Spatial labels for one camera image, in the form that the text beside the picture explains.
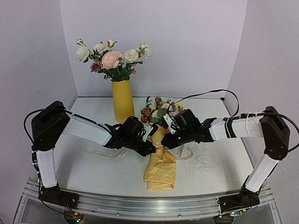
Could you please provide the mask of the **cream printed ribbon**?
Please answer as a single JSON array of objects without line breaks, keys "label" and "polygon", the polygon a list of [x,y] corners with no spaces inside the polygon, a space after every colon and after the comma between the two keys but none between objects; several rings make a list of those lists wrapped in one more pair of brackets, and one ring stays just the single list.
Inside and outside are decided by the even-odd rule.
[{"label": "cream printed ribbon", "polygon": [[[159,149],[170,152],[175,157],[175,159],[178,160],[185,161],[193,157],[192,150],[190,150],[186,144],[174,149],[162,149],[162,148]],[[121,150],[113,149],[111,153],[108,151],[99,151],[99,150],[90,150],[90,149],[84,149],[83,153],[89,156],[98,156],[107,159],[116,159],[125,156],[127,151],[128,149],[123,147]]]}]

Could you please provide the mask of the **yellow paper bouquet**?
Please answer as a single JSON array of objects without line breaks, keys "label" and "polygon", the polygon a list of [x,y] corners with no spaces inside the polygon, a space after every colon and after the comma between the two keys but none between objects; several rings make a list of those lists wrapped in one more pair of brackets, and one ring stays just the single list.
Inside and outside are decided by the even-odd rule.
[{"label": "yellow paper bouquet", "polygon": [[176,103],[171,99],[163,100],[160,97],[155,97],[154,100],[147,97],[146,105],[141,110],[141,122],[148,125],[155,124],[158,127],[151,136],[156,152],[151,154],[143,176],[147,183],[147,190],[161,191],[175,188],[176,160],[169,149],[162,145],[162,139],[170,133],[164,115],[169,114],[173,117],[181,111],[183,111],[183,103]]}]

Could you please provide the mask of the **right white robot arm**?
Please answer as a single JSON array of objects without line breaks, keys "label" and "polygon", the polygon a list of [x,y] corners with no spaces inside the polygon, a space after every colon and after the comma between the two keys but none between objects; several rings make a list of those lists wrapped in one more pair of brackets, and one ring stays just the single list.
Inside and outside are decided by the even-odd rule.
[{"label": "right white robot arm", "polygon": [[243,213],[260,204],[259,194],[264,182],[291,149],[289,148],[290,120],[268,106],[262,112],[249,112],[230,118],[208,118],[204,121],[190,109],[171,117],[164,115],[169,133],[161,143],[174,149],[185,143],[212,143],[220,140],[241,139],[252,159],[253,171],[240,191],[218,199],[220,214],[231,216]]}]

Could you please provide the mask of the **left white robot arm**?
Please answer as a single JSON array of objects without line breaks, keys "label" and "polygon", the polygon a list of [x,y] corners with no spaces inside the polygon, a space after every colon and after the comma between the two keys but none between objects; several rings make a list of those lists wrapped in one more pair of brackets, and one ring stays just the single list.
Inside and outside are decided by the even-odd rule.
[{"label": "left white robot arm", "polygon": [[78,206],[79,195],[60,189],[54,165],[54,148],[62,134],[68,134],[95,142],[105,148],[134,150],[145,157],[156,151],[147,139],[158,126],[145,126],[137,117],[130,116],[124,123],[100,124],[81,115],[66,110],[64,104],[55,101],[44,109],[29,113],[32,132],[28,137],[32,142],[32,162],[42,185],[39,200],[68,209]]}]

